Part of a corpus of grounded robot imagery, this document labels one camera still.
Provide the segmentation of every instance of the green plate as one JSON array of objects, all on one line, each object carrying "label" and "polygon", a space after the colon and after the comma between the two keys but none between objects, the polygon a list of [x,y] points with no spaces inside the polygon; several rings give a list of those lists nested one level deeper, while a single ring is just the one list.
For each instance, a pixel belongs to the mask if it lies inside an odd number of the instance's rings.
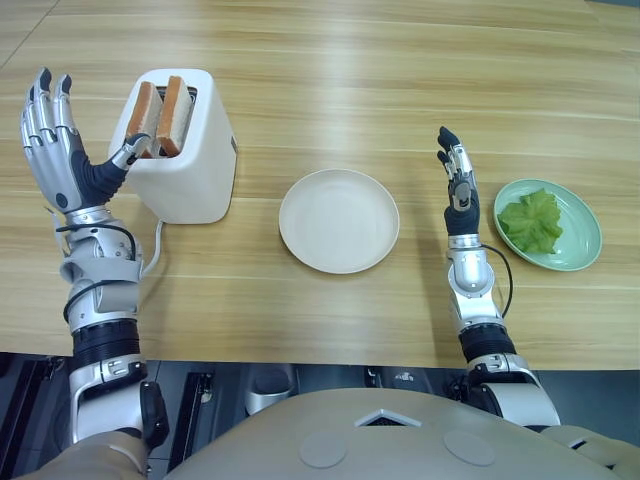
[{"label": "green plate", "polygon": [[[537,192],[541,188],[556,196],[560,209],[562,235],[556,240],[556,253],[525,253],[516,247],[504,233],[498,214],[507,204],[519,202],[522,195]],[[505,185],[493,204],[493,221],[498,233],[509,247],[525,260],[551,270],[573,272],[587,268],[596,261],[602,249],[602,231],[591,209],[575,193],[545,180],[523,179]]]}]

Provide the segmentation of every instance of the circular button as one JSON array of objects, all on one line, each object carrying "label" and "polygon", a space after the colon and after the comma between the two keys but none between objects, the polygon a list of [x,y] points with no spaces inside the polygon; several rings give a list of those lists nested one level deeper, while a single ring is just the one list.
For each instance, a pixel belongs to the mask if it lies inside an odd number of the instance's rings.
[{"label": "circular button", "polygon": [[451,431],[445,434],[444,444],[453,456],[478,467],[487,467],[496,460],[493,447],[482,438],[467,432]]},{"label": "circular button", "polygon": [[300,459],[312,468],[330,468],[347,455],[347,444],[335,433],[316,432],[304,439],[298,453]]}]

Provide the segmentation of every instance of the black cable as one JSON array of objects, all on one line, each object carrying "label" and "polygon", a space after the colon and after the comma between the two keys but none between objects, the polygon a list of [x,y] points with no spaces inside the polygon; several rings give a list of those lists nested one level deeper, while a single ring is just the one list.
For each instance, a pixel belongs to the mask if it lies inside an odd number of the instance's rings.
[{"label": "black cable", "polygon": [[112,283],[118,283],[118,282],[122,282],[122,280],[101,280],[99,282],[92,283],[88,287],[85,287],[82,290],[80,290],[73,297],[71,297],[67,301],[67,303],[65,303],[64,308],[62,309],[62,317],[64,318],[64,321],[69,323],[69,309],[72,307],[75,301],[78,300],[82,295],[84,295],[87,292],[90,292],[95,288],[104,287],[105,285],[111,285]]},{"label": "black cable", "polygon": [[107,223],[88,223],[83,225],[67,225],[66,227],[56,228],[56,232],[77,232],[78,230],[83,230],[86,228],[106,228],[108,230],[116,230],[118,232],[124,233],[129,242],[131,243],[131,259],[135,261],[136,259],[136,239],[133,238],[133,235],[126,228],[118,227],[117,225],[109,225]]},{"label": "black cable", "polygon": [[511,300],[513,299],[513,275],[511,274],[511,266],[509,265],[509,260],[507,260],[504,253],[497,248],[485,243],[482,244],[482,247],[500,255],[500,258],[502,258],[502,261],[504,262],[504,266],[507,267],[507,275],[509,276],[509,296],[507,297],[507,304],[504,306],[504,310],[502,311],[502,318],[505,318],[509,311],[509,307],[511,306]]}]

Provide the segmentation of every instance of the white cord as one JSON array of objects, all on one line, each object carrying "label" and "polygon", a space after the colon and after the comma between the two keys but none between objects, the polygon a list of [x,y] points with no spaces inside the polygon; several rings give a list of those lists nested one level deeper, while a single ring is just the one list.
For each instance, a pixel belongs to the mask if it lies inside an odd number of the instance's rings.
[{"label": "white cord", "polygon": [[162,220],[158,220],[158,224],[156,225],[156,245],[154,247],[153,257],[151,257],[151,261],[149,262],[149,265],[144,267],[144,270],[142,270],[142,278],[146,277],[149,273],[151,273],[151,270],[155,268],[155,266],[158,263],[158,260],[160,260],[160,252],[162,251],[162,226],[163,225],[164,225],[164,222]]}]

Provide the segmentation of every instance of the black metal bracket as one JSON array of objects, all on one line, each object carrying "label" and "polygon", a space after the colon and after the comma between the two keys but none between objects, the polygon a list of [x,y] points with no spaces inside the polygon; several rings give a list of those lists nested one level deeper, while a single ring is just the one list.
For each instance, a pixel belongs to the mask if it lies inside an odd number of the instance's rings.
[{"label": "black metal bracket", "polygon": [[20,446],[33,411],[41,382],[50,376],[51,363],[27,360],[22,365],[7,414],[0,428],[0,480],[13,476]]},{"label": "black metal bracket", "polygon": [[173,445],[169,456],[167,473],[176,468],[193,453],[193,444],[198,426],[200,406],[205,395],[212,393],[213,375],[190,372],[184,384],[180,411],[176,422]]}]

